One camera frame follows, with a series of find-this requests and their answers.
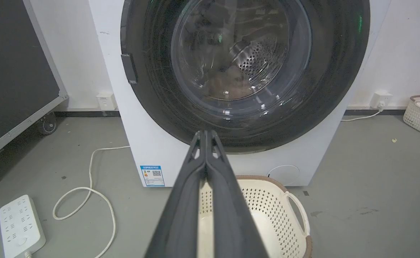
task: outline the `power strip socket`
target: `power strip socket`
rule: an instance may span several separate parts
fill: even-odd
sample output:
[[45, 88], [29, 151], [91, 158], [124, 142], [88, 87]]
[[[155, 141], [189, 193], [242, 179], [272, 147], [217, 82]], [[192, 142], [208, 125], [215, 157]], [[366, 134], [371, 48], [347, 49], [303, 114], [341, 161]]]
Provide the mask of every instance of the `power strip socket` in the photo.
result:
[[0, 230], [5, 258], [25, 258], [46, 243], [33, 200], [23, 195], [0, 208]]

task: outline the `washing machine door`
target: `washing machine door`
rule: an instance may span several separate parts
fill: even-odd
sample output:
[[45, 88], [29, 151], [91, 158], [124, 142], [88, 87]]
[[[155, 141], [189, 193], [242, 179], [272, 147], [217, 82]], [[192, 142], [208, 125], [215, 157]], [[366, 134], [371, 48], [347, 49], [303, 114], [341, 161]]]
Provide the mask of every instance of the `washing machine door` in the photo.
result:
[[337, 106], [360, 68], [369, 0], [127, 0], [121, 49], [148, 114], [189, 143], [278, 147]]

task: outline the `white washing machine body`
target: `white washing machine body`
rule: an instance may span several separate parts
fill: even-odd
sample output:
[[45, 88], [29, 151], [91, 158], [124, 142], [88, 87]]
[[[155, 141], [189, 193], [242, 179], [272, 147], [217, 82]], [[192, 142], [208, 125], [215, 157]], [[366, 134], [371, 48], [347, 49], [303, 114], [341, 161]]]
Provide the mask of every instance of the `white washing machine body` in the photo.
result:
[[[126, 78], [120, 42], [120, 24], [125, 1], [89, 0], [89, 3], [141, 182], [143, 186], [171, 187], [189, 145], [165, 131], [142, 106], [132, 89], [142, 87], [141, 80], [131, 85]], [[390, 0], [370, 1], [371, 23], [367, 50], [353, 85], [337, 107], [318, 125], [291, 142], [262, 152], [228, 154], [236, 175], [269, 175], [286, 186], [306, 186], [310, 183], [352, 93], [358, 87], [359, 77], [364, 71], [389, 5]], [[157, 170], [161, 170], [161, 173], [153, 173]]]

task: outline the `washing machine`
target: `washing machine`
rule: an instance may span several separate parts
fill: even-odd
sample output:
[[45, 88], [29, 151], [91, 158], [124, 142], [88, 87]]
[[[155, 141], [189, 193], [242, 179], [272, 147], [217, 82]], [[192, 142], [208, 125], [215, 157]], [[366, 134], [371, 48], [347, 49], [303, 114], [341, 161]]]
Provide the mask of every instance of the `washing machine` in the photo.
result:
[[173, 186], [202, 129], [237, 175], [306, 186], [363, 87], [390, 0], [89, 4], [143, 186]]

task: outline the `wall outlet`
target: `wall outlet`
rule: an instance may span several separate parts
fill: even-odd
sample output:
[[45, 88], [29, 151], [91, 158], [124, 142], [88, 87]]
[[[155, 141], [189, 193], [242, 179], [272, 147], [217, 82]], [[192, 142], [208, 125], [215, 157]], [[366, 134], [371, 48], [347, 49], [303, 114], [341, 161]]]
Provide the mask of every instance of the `wall outlet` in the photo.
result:
[[117, 108], [114, 93], [100, 93], [97, 95], [98, 105], [101, 110], [109, 111]]
[[393, 98], [393, 95], [391, 95], [388, 91], [378, 90], [372, 96], [370, 106], [371, 108], [383, 108], [384, 106], [388, 106], [391, 98]]
[[0, 208], [0, 230], [5, 258], [25, 258], [46, 243], [33, 200], [21, 196]]

